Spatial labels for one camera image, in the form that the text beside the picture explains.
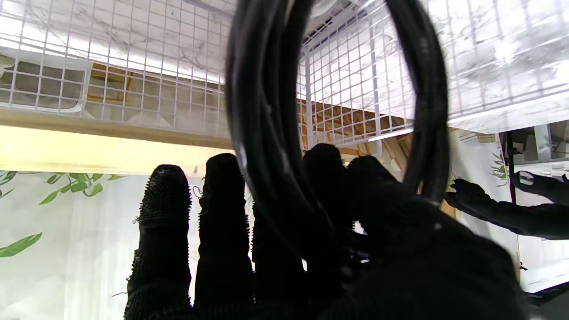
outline wire basket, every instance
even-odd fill
[[[446,58],[449,126],[491,133],[569,118],[568,0],[423,4]],[[228,138],[235,6],[1,0],[0,108]],[[312,13],[297,90],[303,148],[411,132],[415,97],[383,1],[325,0]]]

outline black glove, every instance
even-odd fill
[[[490,221],[484,213],[492,212],[497,202],[490,198],[482,187],[464,179],[456,179],[451,188],[456,192],[447,192],[448,204],[478,219]]]
[[[569,206],[569,183],[567,182],[527,171],[516,172],[512,177],[512,182],[522,191],[544,196],[554,203]]]
[[[520,184],[519,173],[514,181],[518,181],[516,185],[519,184],[523,186],[523,189],[533,193],[539,194],[539,192],[549,190],[550,192],[546,194],[556,195],[556,192],[546,187],[559,186],[558,184],[551,183],[549,178],[542,179],[546,177],[539,175],[533,175],[533,177],[535,186]],[[456,192],[447,193],[448,204],[466,214],[506,228],[518,235],[550,240],[569,239],[569,207],[558,204],[524,207],[511,202],[497,202],[490,198],[479,185],[464,179],[455,180],[451,187]]]
[[[309,151],[304,165],[338,234],[337,255],[330,265],[310,263],[304,274],[300,257],[255,206],[259,272],[253,275],[236,164],[227,154],[208,161],[194,307],[188,303],[187,181],[175,166],[152,174],[126,319],[523,318],[514,267],[502,248],[405,189],[375,158],[345,168],[329,145]],[[354,234],[354,219],[367,236]],[[360,261],[364,256],[369,261]]]

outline coiled cable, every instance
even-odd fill
[[[433,203],[448,176],[447,82],[435,30],[417,0],[386,0],[416,92],[415,129],[404,185]],[[296,79],[313,0],[240,0],[226,61],[228,121],[241,171],[277,234],[306,261],[340,250],[302,168]]]

